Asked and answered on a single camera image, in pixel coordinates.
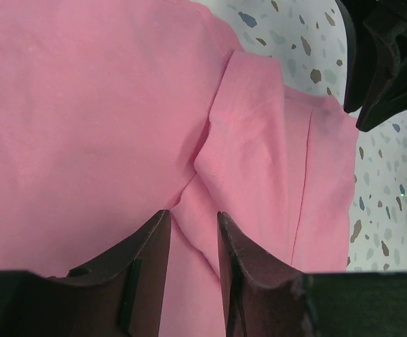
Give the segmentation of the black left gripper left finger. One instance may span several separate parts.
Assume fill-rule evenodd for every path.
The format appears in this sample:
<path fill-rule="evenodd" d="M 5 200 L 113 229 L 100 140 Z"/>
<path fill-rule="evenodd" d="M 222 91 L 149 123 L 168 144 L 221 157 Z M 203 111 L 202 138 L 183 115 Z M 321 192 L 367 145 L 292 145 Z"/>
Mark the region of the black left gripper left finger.
<path fill-rule="evenodd" d="M 46 336 L 158 336 L 171 240 L 169 211 L 63 278 L 52 278 Z"/>

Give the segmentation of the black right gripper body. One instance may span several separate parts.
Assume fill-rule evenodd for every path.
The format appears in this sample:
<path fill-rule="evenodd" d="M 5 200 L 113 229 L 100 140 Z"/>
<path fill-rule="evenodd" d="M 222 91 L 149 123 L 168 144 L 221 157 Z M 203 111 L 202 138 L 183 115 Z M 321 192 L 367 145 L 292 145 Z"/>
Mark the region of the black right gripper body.
<path fill-rule="evenodd" d="M 348 42 L 358 42 L 367 34 L 407 38 L 407 1 L 337 1 Z"/>

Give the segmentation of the pink t shirt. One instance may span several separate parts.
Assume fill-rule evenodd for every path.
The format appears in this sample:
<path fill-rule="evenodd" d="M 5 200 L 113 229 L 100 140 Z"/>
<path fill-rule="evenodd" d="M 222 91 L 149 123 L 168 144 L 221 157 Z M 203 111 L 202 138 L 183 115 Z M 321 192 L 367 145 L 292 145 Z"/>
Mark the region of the pink t shirt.
<path fill-rule="evenodd" d="M 171 216 L 158 336 L 224 336 L 218 213 L 302 272 L 342 272 L 358 132 L 191 1 L 0 1 L 2 336 L 46 336 L 52 278 Z"/>

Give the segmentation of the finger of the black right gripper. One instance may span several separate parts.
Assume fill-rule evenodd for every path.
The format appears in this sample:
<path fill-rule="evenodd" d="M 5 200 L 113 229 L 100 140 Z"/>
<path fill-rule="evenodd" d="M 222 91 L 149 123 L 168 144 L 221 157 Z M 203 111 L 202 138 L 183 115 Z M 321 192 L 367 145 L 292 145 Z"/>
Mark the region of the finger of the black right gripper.
<path fill-rule="evenodd" d="M 368 132 L 407 110 L 407 22 L 365 26 L 377 60 L 356 127 Z"/>
<path fill-rule="evenodd" d="M 383 24 L 392 14 L 390 6 L 341 6 L 339 7 L 347 38 L 347 82 L 344 110 L 353 113 L 366 102 L 377 68 L 378 56 L 375 42 L 364 22 L 374 13 L 373 23 Z"/>

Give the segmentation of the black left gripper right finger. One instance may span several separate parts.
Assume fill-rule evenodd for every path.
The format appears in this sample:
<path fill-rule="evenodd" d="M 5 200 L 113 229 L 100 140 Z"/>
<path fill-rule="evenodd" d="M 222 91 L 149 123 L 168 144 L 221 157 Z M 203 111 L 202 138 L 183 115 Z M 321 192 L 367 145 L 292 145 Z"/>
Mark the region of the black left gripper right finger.
<path fill-rule="evenodd" d="M 226 336 L 315 336 L 304 275 L 218 213 L 218 258 Z"/>

